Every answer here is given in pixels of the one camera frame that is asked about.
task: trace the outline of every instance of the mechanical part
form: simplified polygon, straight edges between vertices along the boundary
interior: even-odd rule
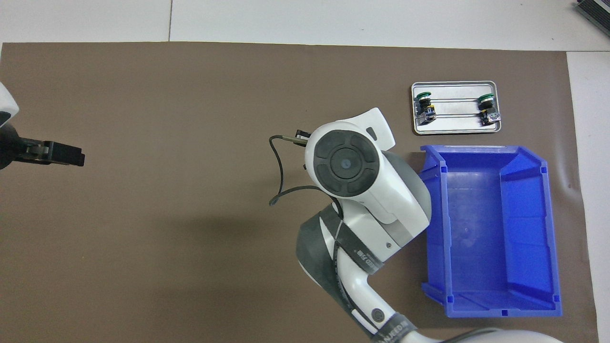
[[[375,308],[371,313],[371,317],[375,322],[383,322],[383,320],[386,318],[386,315],[380,309]]]
[[[417,95],[431,92],[434,94],[432,103],[436,119],[433,123],[420,124],[420,113]],[[481,124],[481,110],[478,108],[477,97],[481,94],[493,93],[498,90],[492,81],[437,81],[416,82],[411,86],[413,128],[416,134],[491,134],[501,129],[502,122],[494,125]],[[501,112],[498,102],[495,109]]]
[[[0,82],[0,128],[19,112],[19,106],[9,90]]]
[[[9,91],[0,83],[0,169],[11,162],[34,164],[85,164],[85,155],[80,148],[53,142],[21,138],[15,128],[7,122],[19,112],[17,103]]]
[[[307,132],[307,131],[303,131],[303,130],[296,130],[295,137],[297,139],[303,140],[304,142],[293,142],[294,144],[299,145],[299,146],[306,146],[307,140],[309,139],[309,137],[311,137],[311,132]]]
[[[430,92],[419,93],[415,99],[418,103],[418,112],[415,118],[418,125],[426,125],[433,122],[436,119],[436,111],[434,105],[431,104]]]
[[[483,125],[487,126],[500,122],[500,113],[495,108],[493,93],[481,95],[477,101],[479,102],[479,110],[481,110],[479,114]]]
[[[578,0],[578,5],[575,8],[587,20],[610,36],[610,1]]]
[[[368,128],[374,131],[377,139],[367,132]],[[394,144],[385,118],[379,109],[374,108],[357,117],[328,123],[315,130],[305,147],[305,166],[314,184],[328,195],[364,205],[383,224],[389,225],[398,220],[405,225],[403,231],[411,240],[426,228],[429,218],[396,169],[382,154]],[[346,158],[337,158],[334,170],[329,170],[326,165],[319,167],[326,163],[321,159],[332,159],[342,146],[350,146],[354,154],[342,151],[339,157]],[[355,168],[350,165],[343,174],[339,162],[344,159],[350,163],[360,162],[364,167],[353,178],[344,179],[341,176],[352,176]]]

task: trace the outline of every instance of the circular cap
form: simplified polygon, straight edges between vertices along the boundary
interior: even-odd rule
[[[416,96],[416,98],[418,98],[418,99],[419,99],[419,98],[423,98],[424,96],[431,96],[431,95],[432,95],[432,93],[430,93],[430,92],[423,92],[423,93],[419,93],[419,94]]]
[[[342,179],[354,178],[362,169],[362,158],[351,148],[342,148],[331,156],[331,170]]]
[[[386,318],[386,315],[380,309],[375,308],[371,312],[371,317],[375,322],[381,323]]]
[[[328,192],[353,197],[375,182],[379,173],[378,149],[358,132],[330,131],[315,145],[314,172]]]
[[[485,99],[492,99],[492,98],[493,98],[493,93],[481,95],[481,96],[479,96],[479,102],[481,102],[481,101],[483,101]]]

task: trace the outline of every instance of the white surface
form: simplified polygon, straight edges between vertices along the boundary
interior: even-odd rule
[[[328,230],[328,227],[324,223],[324,220],[322,220],[322,217],[320,217],[319,219],[320,230],[322,231],[322,237],[324,237],[324,243],[326,244],[326,251],[328,251],[328,256],[330,258],[333,258],[335,250],[335,237],[333,237],[331,232]]]
[[[13,99],[13,96],[9,93],[9,90],[6,89],[2,82],[0,82],[0,112],[8,113],[10,115],[9,120],[13,118],[17,112],[19,112],[19,106],[17,106],[15,99]],[[4,123],[0,121],[0,128],[9,120]]]
[[[568,52],[578,144],[578,166],[587,223],[589,263],[600,342],[610,342],[610,52]]]
[[[1,0],[0,42],[167,41],[171,0]]]
[[[172,41],[610,50],[574,0],[174,0]]]
[[[367,128],[372,128],[373,132],[377,136],[375,139],[375,144],[381,150],[390,150],[394,145],[396,145],[394,134],[392,134],[390,125],[388,125],[386,118],[377,107],[374,107],[363,114],[356,115],[355,117],[337,121],[352,123],[364,130]]]
[[[356,320],[360,323],[360,325],[362,325],[363,327],[365,327],[368,332],[375,334],[377,332],[377,329],[375,327],[373,327],[372,325],[369,324],[369,322],[367,322],[366,319],[364,319],[364,317],[358,312],[358,310],[353,309],[351,312],[351,315],[354,316],[354,318],[356,318]]]

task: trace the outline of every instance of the black strap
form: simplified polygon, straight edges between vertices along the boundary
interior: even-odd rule
[[[373,275],[383,267],[383,262],[362,243],[349,226],[339,219],[332,206],[323,209],[320,216],[337,243],[362,270],[369,275]]]
[[[371,338],[371,343],[396,343],[417,328],[407,317],[396,312]]]

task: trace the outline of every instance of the black cable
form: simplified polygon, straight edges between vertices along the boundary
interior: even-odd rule
[[[356,304],[354,304],[354,301],[350,298],[350,296],[347,294],[347,291],[345,290],[343,283],[341,282],[341,279],[339,278],[339,266],[337,263],[337,256],[339,255],[339,248],[341,246],[339,245],[339,242],[337,240],[335,240],[335,244],[333,247],[333,252],[332,252],[332,266],[335,268],[335,274],[337,275],[337,281],[338,281],[338,288],[339,288],[339,294],[341,295],[341,297],[343,298],[343,300],[345,301],[346,305],[348,306],[348,309],[351,311],[354,308],[356,308]]]
[[[468,331],[466,333],[462,333],[459,336],[455,336],[454,338],[449,338],[446,341],[442,341],[440,343],[458,343],[458,342],[461,342],[464,339],[467,339],[467,338],[470,338],[470,337],[479,336],[481,334],[492,333],[492,332],[496,332],[496,331],[502,331],[502,329],[498,329],[498,328],[480,328],[480,329],[474,329],[472,331]]]
[[[276,194],[275,197],[271,198],[271,200],[269,200],[269,206],[275,205],[278,202],[278,200],[281,197],[283,197],[284,195],[286,195],[288,193],[295,192],[297,190],[303,190],[303,189],[314,189],[314,190],[319,190],[321,192],[324,192],[323,190],[321,190],[317,186],[298,186],[298,187],[292,187],[292,188],[287,189],[287,190],[285,190],[285,191],[283,191],[281,193]],[[328,197],[330,197],[330,199],[335,204],[335,206],[337,206],[337,215],[339,216],[339,218],[341,220],[343,220],[343,207],[341,207],[341,204],[339,203],[339,200],[337,198],[335,198],[335,197],[331,197],[330,195],[328,195]]]
[[[273,136],[269,137],[269,145],[271,145],[271,150],[273,150],[273,153],[275,154],[275,158],[278,159],[278,165],[279,165],[279,191],[278,191],[278,194],[280,194],[282,192],[282,188],[284,188],[284,167],[282,167],[282,160],[279,159],[278,151],[276,150],[275,146],[273,145],[274,139],[282,139],[282,135],[273,135]]]

